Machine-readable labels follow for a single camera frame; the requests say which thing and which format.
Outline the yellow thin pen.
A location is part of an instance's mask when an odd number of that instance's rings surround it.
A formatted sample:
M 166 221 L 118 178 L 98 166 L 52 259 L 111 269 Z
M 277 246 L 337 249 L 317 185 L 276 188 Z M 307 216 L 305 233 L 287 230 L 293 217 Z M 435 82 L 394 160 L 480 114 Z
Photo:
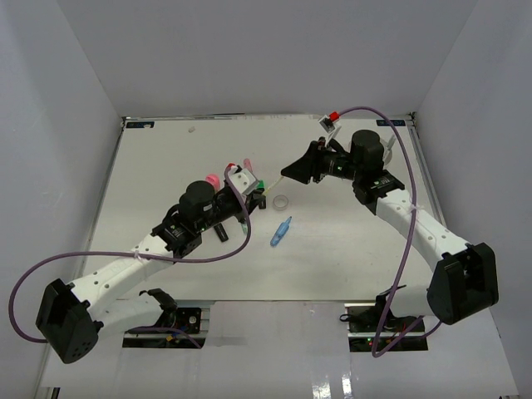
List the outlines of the yellow thin pen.
M 269 193 L 273 188 L 275 188 L 281 181 L 283 180 L 283 176 L 279 176 L 265 191 L 264 194 L 266 195 Z

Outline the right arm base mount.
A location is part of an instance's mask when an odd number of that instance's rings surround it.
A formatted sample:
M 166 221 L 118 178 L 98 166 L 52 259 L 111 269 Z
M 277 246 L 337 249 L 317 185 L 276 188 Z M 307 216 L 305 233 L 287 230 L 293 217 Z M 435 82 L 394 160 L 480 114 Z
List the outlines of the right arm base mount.
M 345 307 L 344 313 L 339 316 L 339 321 L 346 324 L 350 353 L 372 352 L 380 317 L 381 313 L 376 310 L 373 304 L 368 306 L 358 304 Z M 403 318 L 388 316 L 377 342 L 377 351 L 380 352 L 415 321 L 416 318 L 412 316 Z M 420 322 L 390 351 L 427 351 L 428 344 L 424 337 L 425 333 L 425 324 Z

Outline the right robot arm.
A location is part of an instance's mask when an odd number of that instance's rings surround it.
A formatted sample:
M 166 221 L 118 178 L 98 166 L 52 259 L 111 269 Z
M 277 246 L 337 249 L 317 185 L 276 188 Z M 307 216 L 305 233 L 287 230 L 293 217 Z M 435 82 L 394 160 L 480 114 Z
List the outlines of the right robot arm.
M 470 244 L 425 210 L 417 208 L 405 185 L 385 169 L 385 148 L 369 130 L 352 135 L 349 150 L 335 140 L 310 143 L 281 175 L 305 185 L 326 176 L 350 180 L 355 198 L 406 239 L 431 268 L 427 286 L 401 286 L 382 293 L 377 325 L 388 332 L 406 317 L 434 316 L 446 325 L 458 323 L 499 302 L 495 253 L 485 244 Z

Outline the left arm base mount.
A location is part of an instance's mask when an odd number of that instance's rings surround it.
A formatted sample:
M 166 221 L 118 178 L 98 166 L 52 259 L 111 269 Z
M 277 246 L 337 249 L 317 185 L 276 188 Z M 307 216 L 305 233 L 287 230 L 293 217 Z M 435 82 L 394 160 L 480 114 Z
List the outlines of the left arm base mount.
M 154 327 L 127 333 L 123 348 L 142 349 L 201 349 L 209 331 L 210 310 L 207 308 L 178 308 Z

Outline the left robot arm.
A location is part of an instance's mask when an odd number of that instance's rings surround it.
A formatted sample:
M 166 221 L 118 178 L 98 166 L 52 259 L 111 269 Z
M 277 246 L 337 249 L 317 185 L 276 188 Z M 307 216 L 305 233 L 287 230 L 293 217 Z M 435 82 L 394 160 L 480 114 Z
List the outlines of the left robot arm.
M 173 205 L 130 252 L 109 253 L 112 260 L 69 283 L 57 278 L 42 295 L 36 327 L 64 364 L 80 361 L 106 336 L 173 333 L 188 337 L 200 328 L 181 322 L 180 306 L 161 288 L 122 295 L 174 264 L 192 264 L 190 254 L 202 235 L 235 218 L 249 225 L 249 216 L 264 201 L 258 181 L 239 183 L 229 177 L 221 190 L 206 181 L 188 185 Z

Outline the pink highlighter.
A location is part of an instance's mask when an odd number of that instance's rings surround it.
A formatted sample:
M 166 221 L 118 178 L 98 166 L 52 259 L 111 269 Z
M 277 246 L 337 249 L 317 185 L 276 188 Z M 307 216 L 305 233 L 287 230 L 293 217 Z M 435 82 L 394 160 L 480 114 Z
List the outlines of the pink highlighter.
M 250 172 L 253 172 L 253 166 L 251 163 L 251 160 L 249 158 L 245 158 L 243 161 L 244 168 L 249 170 Z

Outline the pink-capped black highlighter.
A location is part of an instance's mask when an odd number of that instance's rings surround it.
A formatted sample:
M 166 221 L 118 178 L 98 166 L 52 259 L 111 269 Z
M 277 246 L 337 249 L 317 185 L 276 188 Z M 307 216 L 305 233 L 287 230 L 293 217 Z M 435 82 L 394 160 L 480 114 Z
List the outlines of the pink-capped black highlighter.
M 217 234 L 217 237 L 219 238 L 221 243 L 227 242 L 229 240 L 229 236 L 222 224 L 215 225 L 214 231 Z

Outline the pink-lidded small jar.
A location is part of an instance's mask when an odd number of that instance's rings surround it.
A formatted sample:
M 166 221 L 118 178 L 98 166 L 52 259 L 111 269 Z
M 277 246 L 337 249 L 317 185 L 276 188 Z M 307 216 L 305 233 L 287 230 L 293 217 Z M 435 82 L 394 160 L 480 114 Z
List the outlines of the pink-lidded small jar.
M 220 180 L 216 174 L 209 174 L 205 177 L 205 180 L 210 183 L 216 190 L 220 187 Z

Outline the clear tape roll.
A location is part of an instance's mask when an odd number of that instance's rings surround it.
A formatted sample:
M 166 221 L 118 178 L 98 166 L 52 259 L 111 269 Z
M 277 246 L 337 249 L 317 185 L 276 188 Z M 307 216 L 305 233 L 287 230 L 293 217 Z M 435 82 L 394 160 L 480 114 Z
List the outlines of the clear tape roll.
M 273 197 L 272 206 L 277 211 L 286 210 L 289 205 L 288 197 L 285 195 L 276 195 Z

